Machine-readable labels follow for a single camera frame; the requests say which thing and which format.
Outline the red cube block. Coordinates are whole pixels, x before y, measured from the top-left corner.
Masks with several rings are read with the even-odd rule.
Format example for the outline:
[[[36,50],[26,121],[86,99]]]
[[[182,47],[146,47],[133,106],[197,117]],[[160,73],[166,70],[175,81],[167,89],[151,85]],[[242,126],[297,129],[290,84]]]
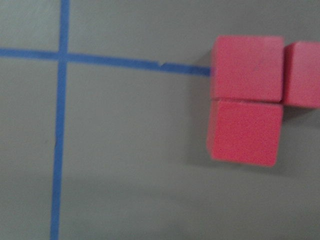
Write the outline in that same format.
[[[211,50],[210,97],[278,103],[283,67],[283,37],[220,35]]]
[[[320,43],[297,41],[284,48],[282,103],[320,108]]]
[[[213,100],[206,148],[214,160],[272,167],[284,109],[280,104]]]

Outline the blue tape strip lengthwise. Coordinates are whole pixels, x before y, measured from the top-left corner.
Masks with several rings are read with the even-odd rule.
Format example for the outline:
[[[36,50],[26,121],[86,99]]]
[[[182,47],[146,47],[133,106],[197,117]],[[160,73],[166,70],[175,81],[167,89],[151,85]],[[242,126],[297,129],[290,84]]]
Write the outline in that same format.
[[[60,2],[59,43],[57,52],[57,88],[56,88],[56,114],[55,114],[55,145],[52,172],[52,196],[50,234],[51,240],[59,239],[60,210],[62,193],[62,173],[64,154],[64,130],[66,86],[68,69],[70,1]]]

